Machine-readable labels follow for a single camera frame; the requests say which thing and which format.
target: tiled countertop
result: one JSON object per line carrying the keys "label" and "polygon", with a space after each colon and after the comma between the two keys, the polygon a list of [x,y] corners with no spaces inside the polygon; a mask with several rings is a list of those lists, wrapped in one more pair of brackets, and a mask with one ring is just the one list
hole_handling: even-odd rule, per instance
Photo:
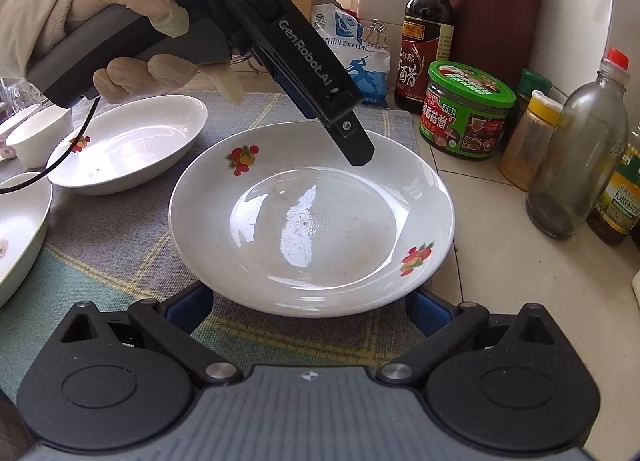
{"label": "tiled countertop", "polygon": [[[247,91],[278,90],[264,74],[239,75]],[[602,461],[631,459],[640,451],[640,309],[631,287],[640,251],[630,239],[611,248],[587,225],[568,241],[547,237],[530,222],[524,192],[502,176],[497,157],[470,162],[432,149],[414,122],[420,155],[437,169],[456,211],[454,247],[433,276],[434,292],[494,313],[544,304],[600,388],[587,450]]]}

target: plaid tablecloth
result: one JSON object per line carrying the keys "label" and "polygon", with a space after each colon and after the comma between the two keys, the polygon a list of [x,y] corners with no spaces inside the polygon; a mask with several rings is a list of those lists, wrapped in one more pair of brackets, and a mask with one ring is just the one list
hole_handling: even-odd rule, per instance
{"label": "plaid tablecloth", "polygon": [[[11,398],[42,345],[79,300],[101,311],[121,311],[144,297],[160,300],[195,279],[169,237],[167,210],[180,174],[202,151],[247,128],[300,120],[290,99],[249,94],[236,108],[219,94],[195,94],[209,108],[191,151],[158,178],[110,196],[54,189],[49,231],[27,279],[0,309],[0,388]],[[98,112],[109,106],[102,105]],[[80,126],[88,105],[74,109]],[[417,151],[411,115],[359,107],[365,128]],[[17,160],[0,162],[0,181],[22,172]],[[194,336],[247,370],[267,364],[380,365],[421,339],[402,301],[333,319],[295,319],[250,310],[216,295],[211,315]]]}

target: gray gripper base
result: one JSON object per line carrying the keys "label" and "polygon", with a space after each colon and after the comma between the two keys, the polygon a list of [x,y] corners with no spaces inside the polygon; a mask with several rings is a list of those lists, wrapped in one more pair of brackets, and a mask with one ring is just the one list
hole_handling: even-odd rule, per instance
{"label": "gray gripper base", "polygon": [[[28,461],[489,461],[437,428],[415,393],[363,367],[259,366],[244,382],[205,390],[159,439],[111,455],[37,447]],[[547,460],[587,461],[579,450]]]}

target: black wire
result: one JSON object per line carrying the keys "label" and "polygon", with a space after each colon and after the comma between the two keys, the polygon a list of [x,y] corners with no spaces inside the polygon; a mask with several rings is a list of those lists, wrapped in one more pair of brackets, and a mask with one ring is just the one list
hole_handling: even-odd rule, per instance
{"label": "black wire", "polygon": [[96,108],[98,107],[98,102],[99,101],[100,101],[100,97],[98,96],[98,98],[96,98],[94,100],[94,104],[91,106],[91,109],[89,110],[89,114],[87,115],[86,120],[84,121],[84,124],[82,125],[82,128],[80,129],[80,132],[78,133],[78,136],[76,136],[74,138],[74,141],[71,143],[69,148],[66,149],[65,152],[63,152],[62,156],[60,156],[55,161],[55,163],[53,163],[50,167],[47,167],[45,170],[43,170],[37,176],[34,176],[33,178],[28,179],[27,181],[23,181],[22,183],[14,185],[14,186],[7,186],[7,187],[4,187],[4,188],[0,188],[0,194],[9,194],[10,192],[16,192],[17,190],[21,190],[21,189],[23,189],[25,187],[28,187],[31,184],[35,183],[37,180],[41,180],[42,178],[44,178],[49,172],[51,172],[58,165],[60,165],[65,160],[65,158],[69,154],[71,154],[71,151],[73,150],[73,148],[78,144],[78,142],[80,141],[80,138],[82,138],[82,135],[84,134],[84,131],[86,131],[86,128],[89,125],[89,122],[91,121],[91,118],[94,116],[94,113],[95,113]]}

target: white glove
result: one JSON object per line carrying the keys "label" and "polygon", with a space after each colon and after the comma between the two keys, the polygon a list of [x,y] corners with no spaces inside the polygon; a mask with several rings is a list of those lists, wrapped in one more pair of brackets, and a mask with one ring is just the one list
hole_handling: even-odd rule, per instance
{"label": "white glove", "polygon": [[[109,4],[122,4],[148,17],[156,30],[170,37],[179,37],[189,29],[187,11],[174,0],[73,0],[66,17],[66,31],[72,32]],[[196,66],[168,54],[156,55],[148,63],[130,57],[116,58],[107,69],[94,73],[94,85],[106,101],[118,104],[137,96],[180,88],[198,72],[207,75],[227,100],[242,104],[242,86],[228,63]]]}

